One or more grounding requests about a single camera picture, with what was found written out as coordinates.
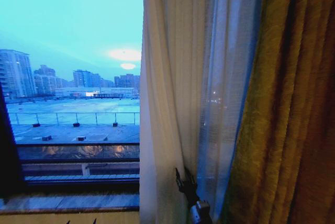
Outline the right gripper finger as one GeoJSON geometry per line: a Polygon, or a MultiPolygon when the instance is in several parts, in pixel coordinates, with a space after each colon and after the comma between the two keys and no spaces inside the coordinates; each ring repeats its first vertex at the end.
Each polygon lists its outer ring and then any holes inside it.
{"type": "Polygon", "coordinates": [[[178,190],[182,192],[183,191],[183,181],[181,180],[181,176],[177,168],[175,168],[175,172],[176,172],[176,183],[178,186],[178,190]]]}
{"type": "Polygon", "coordinates": [[[194,176],[190,172],[190,170],[187,167],[184,167],[185,170],[185,178],[186,182],[189,183],[190,185],[197,185],[196,180],[194,179],[194,176]]]}

